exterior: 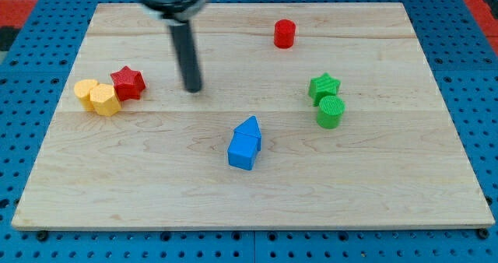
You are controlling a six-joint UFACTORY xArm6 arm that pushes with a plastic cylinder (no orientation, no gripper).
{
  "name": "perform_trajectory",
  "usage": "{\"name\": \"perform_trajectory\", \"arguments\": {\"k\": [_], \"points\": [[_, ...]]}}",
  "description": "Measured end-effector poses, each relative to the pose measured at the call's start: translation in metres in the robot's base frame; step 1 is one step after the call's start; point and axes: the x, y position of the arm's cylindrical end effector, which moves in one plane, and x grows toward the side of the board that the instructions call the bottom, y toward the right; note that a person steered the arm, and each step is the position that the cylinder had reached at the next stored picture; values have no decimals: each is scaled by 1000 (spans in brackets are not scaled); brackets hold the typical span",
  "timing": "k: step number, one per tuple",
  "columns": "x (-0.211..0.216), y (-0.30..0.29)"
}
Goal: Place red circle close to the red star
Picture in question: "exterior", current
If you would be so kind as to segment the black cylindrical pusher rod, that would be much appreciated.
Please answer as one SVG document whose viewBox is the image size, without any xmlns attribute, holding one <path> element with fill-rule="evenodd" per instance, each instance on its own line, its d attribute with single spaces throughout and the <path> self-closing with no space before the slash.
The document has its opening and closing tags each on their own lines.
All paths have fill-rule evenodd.
<svg viewBox="0 0 498 263">
<path fill-rule="evenodd" d="M 202 74 L 198 63 L 194 34 L 190 23 L 168 26 L 184 89 L 189 93 L 202 90 Z"/>
</svg>

